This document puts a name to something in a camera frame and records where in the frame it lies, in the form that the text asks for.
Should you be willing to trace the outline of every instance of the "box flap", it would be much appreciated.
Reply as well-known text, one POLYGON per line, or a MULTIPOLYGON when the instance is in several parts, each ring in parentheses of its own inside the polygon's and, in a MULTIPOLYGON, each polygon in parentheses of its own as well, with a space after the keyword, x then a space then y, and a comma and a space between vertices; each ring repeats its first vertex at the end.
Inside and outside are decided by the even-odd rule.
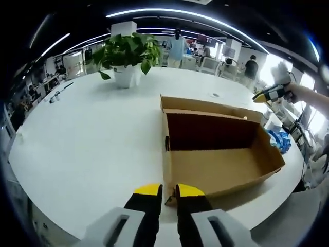
POLYGON ((239 118, 247 117, 250 121, 255 121, 260 123, 263 114, 260 112, 230 107, 228 105, 195 100, 195 99, 184 99, 167 97, 161 95, 161 109, 178 109, 178 110, 188 110, 197 112, 207 112, 207 113, 218 113, 223 115, 235 116, 239 118))
POLYGON ((231 118, 231 119, 239 119, 243 121, 248 121, 244 120, 240 117, 235 117, 231 115, 224 115, 220 113, 212 113, 212 112, 198 112, 198 111, 190 111, 190 110, 180 110, 180 109, 163 109, 164 113, 177 113, 177 114, 193 114, 193 115, 202 115, 202 116, 213 116, 213 117, 225 117, 225 118, 231 118))

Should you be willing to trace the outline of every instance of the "open cardboard box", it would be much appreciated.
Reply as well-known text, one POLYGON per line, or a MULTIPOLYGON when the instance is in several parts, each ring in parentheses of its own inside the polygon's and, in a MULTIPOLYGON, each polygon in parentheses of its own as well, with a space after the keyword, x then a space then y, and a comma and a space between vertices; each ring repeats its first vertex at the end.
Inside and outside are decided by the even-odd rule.
POLYGON ((164 96, 161 107, 166 205, 176 204, 178 183, 217 197, 258 184, 285 164, 260 112, 164 96))

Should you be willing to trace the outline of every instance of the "round white table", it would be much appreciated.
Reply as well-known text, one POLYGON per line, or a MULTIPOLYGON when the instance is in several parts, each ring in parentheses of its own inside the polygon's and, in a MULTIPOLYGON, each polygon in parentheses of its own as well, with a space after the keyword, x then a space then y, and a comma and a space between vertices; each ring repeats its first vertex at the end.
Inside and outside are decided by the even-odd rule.
MULTIPOLYGON (((135 188, 163 181, 160 94, 267 109, 253 103, 252 93, 236 82, 182 69, 152 68, 138 87, 128 90, 115 89, 112 79, 104 81, 98 73, 57 90, 71 82, 60 101, 42 101, 28 116, 9 161, 32 202, 79 239, 89 224, 124 206, 135 188)), ((220 199, 219 206, 248 229, 270 216, 300 181, 303 157, 291 144, 280 172, 220 199)), ((176 210, 163 206, 155 246, 179 246, 176 222, 176 210)))

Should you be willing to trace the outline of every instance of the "human arm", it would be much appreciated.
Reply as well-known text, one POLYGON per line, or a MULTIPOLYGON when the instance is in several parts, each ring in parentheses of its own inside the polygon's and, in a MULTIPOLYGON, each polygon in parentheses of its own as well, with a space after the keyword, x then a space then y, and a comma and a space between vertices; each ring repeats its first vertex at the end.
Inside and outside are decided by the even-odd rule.
POLYGON ((321 112, 327 119, 329 119, 329 98, 316 93, 315 91, 308 89, 304 86, 297 85, 295 83, 290 83, 285 87, 287 95, 285 99, 288 102, 293 101, 305 101, 310 104, 316 110, 321 112))
POLYGON ((246 64, 245 64, 245 66, 243 67, 243 68, 241 68, 241 72, 244 72, 244 71, 246 71, 246 69, 247 69, 247 67, 249 67, 250 66, 250 60, 248 61, 248 62, 246 62, 246 64))
POLYGON ((167 49, 167 50, 170 50, 171 47, 172 47, 172 45, 171 45, 171 40, 169 39, 168 42, 167 42, 166 49, 167 49))
POLYGON ((186 42, 186 39, 184 39, 184 51, 187 50, 189 48, 189 45, 186 42))

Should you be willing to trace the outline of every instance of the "human hand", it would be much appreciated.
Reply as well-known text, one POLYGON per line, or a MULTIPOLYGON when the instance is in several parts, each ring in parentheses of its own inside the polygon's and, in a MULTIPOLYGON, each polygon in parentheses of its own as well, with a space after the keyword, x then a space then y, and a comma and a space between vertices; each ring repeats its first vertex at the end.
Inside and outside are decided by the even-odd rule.
POLYGON ((303 87, 297 85, 296 83, 289 83, 284 87, 286 94, 284 95, 284 99, 289 103, 296 103, 301 100, 303 95, 303 87))

